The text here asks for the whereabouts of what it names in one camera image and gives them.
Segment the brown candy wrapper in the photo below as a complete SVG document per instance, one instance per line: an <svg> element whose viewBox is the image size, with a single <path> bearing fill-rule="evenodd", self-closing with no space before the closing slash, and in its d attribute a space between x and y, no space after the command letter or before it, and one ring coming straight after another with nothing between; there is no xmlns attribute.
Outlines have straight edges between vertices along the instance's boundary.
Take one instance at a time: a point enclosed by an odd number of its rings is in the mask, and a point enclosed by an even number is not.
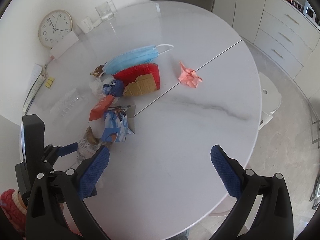
<svg viewBox="0 0 320 240"><path fill-rule="evenodd" d="M104 74L104 70L103 70L104 65L101 64L99 65L97 68L95 68L92 72L90 72L91 76L94 76L96 78L101 77Z"/></svg>

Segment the blue crumpled wrapper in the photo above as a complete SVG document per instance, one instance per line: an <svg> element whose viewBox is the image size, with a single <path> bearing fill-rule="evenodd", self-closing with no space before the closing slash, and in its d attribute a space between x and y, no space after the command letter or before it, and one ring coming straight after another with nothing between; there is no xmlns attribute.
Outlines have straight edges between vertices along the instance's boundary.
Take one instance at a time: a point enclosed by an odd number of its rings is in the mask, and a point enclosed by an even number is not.
<svg viewBox="0 0 320 240"><path fill-rule="evenodd" d="M103 92L105 95L112 95L114 97L123 96L124 83L121 80L113 80L110 85L103 85Z"/></svg>

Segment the white plastic stool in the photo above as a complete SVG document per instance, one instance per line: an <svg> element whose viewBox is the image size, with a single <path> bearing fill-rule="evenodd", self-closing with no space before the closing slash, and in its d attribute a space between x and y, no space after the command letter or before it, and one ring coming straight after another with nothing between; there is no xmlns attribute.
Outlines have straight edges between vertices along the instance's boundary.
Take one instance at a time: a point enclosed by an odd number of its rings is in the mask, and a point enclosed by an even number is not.
<svg viewBox="0 0 320 240"><path fill-rule="evenodd" d="M273 114L281 106L281 94L274 83L261 72L259 72L259 79L262 98L259 129L262 129L269 121L272 120Z"/></svg>

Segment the white drawer cabinet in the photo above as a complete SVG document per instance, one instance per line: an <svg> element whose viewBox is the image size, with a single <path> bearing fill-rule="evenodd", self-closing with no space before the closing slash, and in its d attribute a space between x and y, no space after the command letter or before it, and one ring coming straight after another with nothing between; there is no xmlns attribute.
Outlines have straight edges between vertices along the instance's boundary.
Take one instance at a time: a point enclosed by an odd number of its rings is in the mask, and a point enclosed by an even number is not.
<svg viewBox="0 0 320 240"><path fill-rule="evenodd" d="M292 79L306 65L319 42L319 31L284 0L265 0L254 45Z"/></svg>

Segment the pink crumpled paper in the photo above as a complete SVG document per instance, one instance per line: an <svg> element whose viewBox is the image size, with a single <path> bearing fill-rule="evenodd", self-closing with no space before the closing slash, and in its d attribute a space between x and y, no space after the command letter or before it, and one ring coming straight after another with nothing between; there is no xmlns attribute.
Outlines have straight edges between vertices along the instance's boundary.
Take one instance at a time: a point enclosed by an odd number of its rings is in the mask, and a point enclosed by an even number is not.
<svg viewBox="0 0 320 240"><path fill-rule="evenodd" d="M179 82L190 88L197 88L203 79L196 74L194 69L187 68L181 61L179 64L181 68L181 74L178 77Z"/></svg>

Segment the clear glass mug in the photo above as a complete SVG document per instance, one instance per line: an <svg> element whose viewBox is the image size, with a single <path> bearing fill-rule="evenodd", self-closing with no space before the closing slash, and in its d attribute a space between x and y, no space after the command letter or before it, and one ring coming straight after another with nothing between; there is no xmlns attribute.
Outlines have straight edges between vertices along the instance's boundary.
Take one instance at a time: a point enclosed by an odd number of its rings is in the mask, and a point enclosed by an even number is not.
<svg viewBox="0 0 320 240"><path fill-rule="evenodd" d="M104 2L95 7L95 9L102 21L108 21L112 19L118 12L113 1Z"/></svg>

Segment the white crumpled plastic bag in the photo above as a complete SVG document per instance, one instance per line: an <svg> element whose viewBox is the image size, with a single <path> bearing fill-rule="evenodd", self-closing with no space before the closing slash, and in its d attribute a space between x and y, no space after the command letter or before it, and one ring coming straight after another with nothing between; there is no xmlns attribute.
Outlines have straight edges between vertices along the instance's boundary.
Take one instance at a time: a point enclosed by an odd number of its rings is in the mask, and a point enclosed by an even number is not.
<svg viewBox="0 0 320 240"><path fill-rule="evenodd" d="M89 83L89 87L91 89L92 94L97 98L101 99L105 96L103 93L103 85L110 85L114 78L107 77L104 80L101 80L100 78L95 79L94 81L91 81Z"/></svg>

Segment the red snack packet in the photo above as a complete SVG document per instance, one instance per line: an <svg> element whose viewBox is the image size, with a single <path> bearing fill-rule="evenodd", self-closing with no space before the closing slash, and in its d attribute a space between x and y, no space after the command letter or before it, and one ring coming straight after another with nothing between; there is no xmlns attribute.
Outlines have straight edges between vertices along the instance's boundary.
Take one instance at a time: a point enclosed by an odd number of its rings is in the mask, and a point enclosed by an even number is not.
<svg viewBox="0 0 320 240"><path fill-rule="evenodd" d="M89 122L102 118L103 114L108 110L114 101L114 96L107 95L103 97L90 111Z"/></svg>

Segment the blue face mask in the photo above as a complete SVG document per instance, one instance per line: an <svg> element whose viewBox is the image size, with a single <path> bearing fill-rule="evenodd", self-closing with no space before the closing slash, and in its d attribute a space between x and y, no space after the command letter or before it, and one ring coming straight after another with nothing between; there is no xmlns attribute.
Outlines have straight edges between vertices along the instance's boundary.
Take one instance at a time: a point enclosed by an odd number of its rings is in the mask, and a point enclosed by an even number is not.
<svg viewBox="0 0 320 240"><path fill-rule="evenodd" d="M171 51L174 48L172 44L149 45L122 53L103 66L103 74L114 75L127 68L150 63L159 55Z"/></svg>

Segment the white microwave oven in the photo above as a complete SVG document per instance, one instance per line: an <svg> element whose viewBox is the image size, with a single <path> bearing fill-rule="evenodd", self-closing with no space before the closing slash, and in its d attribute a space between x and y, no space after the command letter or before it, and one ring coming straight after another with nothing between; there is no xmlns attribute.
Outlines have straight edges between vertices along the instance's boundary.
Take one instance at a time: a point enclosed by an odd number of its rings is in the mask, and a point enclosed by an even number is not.
<svg viewBox="0 0 320 240"><path fill-rule="evenodd" d="M319 29L319 18L308 1L305 2L303 14L317 29Z"/></svg>

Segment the red cardboard piece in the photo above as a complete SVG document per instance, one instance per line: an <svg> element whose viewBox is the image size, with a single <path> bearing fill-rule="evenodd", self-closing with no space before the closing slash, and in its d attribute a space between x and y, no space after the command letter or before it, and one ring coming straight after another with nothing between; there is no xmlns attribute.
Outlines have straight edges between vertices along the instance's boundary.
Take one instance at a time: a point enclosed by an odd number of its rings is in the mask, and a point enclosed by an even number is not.
<svg viewBox="0 0 320 240"><path fill-rule="evenodd" d="M113 75L124 84L123 96L141 96L160 90L161 80L158 65L139 64Z"/></svg>

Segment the open paper notebook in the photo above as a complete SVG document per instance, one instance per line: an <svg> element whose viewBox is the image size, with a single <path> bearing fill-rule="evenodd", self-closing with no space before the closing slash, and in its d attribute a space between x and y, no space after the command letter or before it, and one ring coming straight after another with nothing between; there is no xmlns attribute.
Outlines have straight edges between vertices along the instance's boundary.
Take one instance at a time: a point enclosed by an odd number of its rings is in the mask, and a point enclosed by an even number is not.
<svg viewBox="0 0 320 240"><path fill-rule="evenodd" d="M33 99L35 98L35 95L37 94L37 92L39 91L39 89L41 88L42 84L46 79L46 68L47 68L46 65L39 65L39 64L35 64L33 67L33 70L31 72L31 76L27 85L26 97L22 107L23 115L27 114L33 102Z"/></svg>

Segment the clear labelled plastic bag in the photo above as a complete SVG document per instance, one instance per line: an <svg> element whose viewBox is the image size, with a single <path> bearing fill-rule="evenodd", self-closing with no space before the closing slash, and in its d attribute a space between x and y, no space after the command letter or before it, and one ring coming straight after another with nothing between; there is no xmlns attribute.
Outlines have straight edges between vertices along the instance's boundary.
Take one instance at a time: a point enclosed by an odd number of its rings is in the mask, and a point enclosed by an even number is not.
<svg viewBox="0 0 320 240"><path fill-rule="evenodd" d="M72 166L72 168L76 169L84 160L93 157L100 146L106 146L107 148L110 148L111 145L111 142L105 142L96 137L92 131L91 126L89 126L86 129L83 138L78 142L78 149L76 151L76 162Z"/></svg>

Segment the red knitted sleeve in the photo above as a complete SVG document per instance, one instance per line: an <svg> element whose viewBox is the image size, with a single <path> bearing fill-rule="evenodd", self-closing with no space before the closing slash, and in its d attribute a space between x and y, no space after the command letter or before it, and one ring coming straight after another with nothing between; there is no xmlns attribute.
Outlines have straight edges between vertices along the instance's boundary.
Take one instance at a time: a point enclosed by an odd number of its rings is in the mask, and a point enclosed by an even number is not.
<svg viewBox="0 0 320 240"><path fill-rule="evenodd" d="M1 194L1 208L19 235L25 239L27 207L20 191L8 189Z"/></svg>

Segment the blue white crushed carton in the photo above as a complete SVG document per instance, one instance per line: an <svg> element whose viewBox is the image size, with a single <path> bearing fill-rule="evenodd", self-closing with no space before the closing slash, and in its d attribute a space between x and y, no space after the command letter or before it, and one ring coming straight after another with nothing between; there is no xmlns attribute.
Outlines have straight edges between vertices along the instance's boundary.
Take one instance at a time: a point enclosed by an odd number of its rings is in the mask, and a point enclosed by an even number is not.
<svg viewBox="0 0 320 240"><path fill-rule="evenodd" d="M104 113L102 142L125 142L128 134L135 133L135 105L110 107Z"/></svg>

